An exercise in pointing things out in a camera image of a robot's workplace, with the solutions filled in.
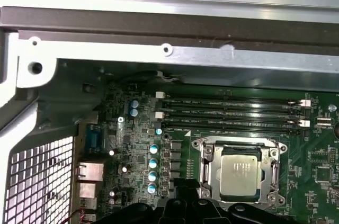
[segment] blue port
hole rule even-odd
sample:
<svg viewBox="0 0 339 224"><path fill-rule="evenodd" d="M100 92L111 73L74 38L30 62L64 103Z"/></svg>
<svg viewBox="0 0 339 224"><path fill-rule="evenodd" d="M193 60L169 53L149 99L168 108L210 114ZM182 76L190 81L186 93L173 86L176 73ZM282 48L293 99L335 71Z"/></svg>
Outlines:
<svg viewBox="0 0 339 224"><path fill-rule="evenodd" d="M94 128L94 126L88 124L86 126L85 152L86 153L100 152L100 146L101 146L100 129Z"/></svg>

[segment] metal grille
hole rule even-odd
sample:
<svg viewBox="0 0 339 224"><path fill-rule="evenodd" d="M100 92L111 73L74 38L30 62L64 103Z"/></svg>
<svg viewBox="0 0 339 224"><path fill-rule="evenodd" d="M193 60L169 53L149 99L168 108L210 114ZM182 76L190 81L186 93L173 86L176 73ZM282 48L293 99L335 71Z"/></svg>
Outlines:
<svg viewBox="0 0 339 224"><path fill-rule="evenodd" d="M58 224L69 215L73 137L12 156L4 223Z"/></svg>

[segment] cpu socket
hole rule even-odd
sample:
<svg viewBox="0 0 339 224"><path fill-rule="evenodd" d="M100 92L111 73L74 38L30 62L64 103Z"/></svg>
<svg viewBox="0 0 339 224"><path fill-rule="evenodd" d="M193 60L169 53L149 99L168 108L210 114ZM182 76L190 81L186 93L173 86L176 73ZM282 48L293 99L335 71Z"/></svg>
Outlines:
<svg viewBox="0 0 339 224"><path fill-rule="evenodd" d="M217 200L223 208L236 202L263 210L285 204L279 164L286 145L268 138L208 136L192 146L201 153L201 198Z"/></svg>

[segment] ram slot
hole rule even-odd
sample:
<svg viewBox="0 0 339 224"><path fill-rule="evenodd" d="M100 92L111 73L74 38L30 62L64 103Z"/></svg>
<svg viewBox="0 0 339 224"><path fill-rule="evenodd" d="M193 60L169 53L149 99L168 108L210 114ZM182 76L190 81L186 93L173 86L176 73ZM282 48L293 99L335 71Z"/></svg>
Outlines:
<svg viewBox="0 0 339 224"><path fill-rule="evenodd" d="M206 96L186 96L186 95L173 95L171 94L170 99L178 101L239 101L246 103L267 103L267 104L282 104L282 105L298 105L298 100L292 99L274 99L274 98L248 98L248 97L237 97L237 96L213 96L206 98Z"/></svg>
<svg viewBox="0 0 339 224"><path fill-rule="evenodd" d="M228 102L228 101L178 101L178 100L162 100L164 108L175 109L176 107L191 107L193 109L227 109L233 110L253 109L253 110L269 110L269 112L291 112L300 110L299 106L291 105L273 105L273 104L254 104L244 102Z"/></svg>
<svg viewBox="0 0 339 224"><path fill-rule="evenodd" d="M288 115L281 113L262 113L262 112L241 112L235 110L223 111L223 110L204 110L204 109L160 109L166 115L166 117L192 117L192 118L216 118L216 119L229 119L234 120L251 120L251 121L298 121L304 117L299 115Z"/></svg>
<svg viewBox="0 0 339 224"><path fill-rule="evenodd" d="M249 135L251 132L255 133L282 133L286 135L300 135L301 130L299 128L268 128L268 127L230 127L230 126L217 126L215 124L208 124L206 126L201 124L188 124L188 123L163 123L163 127L166 129L175 130L209 130L210 133L225 133L229 135L236 135L238 133L243 134L247 132Z"/></svg>
<svg viewBox="0 0 339 224"><path fill-rule="evenodd" d="M185 118L165 118L163 122L167 124L191 124L193 126L212 126L212 127L259 127L259 128L288 128L298 129L295 124L291 123L265 123L265 122L252 122L252 121L231 121L231 120L217 120L217 119L185 119Z"/></svg>

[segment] green circuit board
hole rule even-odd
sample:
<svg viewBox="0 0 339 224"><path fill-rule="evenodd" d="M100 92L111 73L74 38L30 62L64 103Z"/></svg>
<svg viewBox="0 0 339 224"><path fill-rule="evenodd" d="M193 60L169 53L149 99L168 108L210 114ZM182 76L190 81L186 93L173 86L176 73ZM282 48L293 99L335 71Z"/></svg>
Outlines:
<svg viewBox="0 0 339 224"><path fill-rule="evenodd" d="M135 109L132 101L138 102ZM300 223L339 223L336 106L335 93L169 83L111 85L96 127L101 131L100 151L119 148L120 154L106 167L98 211L105 215L135 202L156 206L159 199L171 196L172 178L199 178L200 152L192 142L225 135L272 138L288 146L281 155L279 177L279 194L286 203L270 212ZM171 142L178 143L175 155ZM158 146L156 154L149 152L153 144ZM173 158L175 171L168 164ZM149 167L150 159L156 159L156 168ZM130 172L121 172L123 163L131 165ZM152 194L147 191L150 171L157 173ZM113 186L121 188L124 202L109 203Z"/></svg>

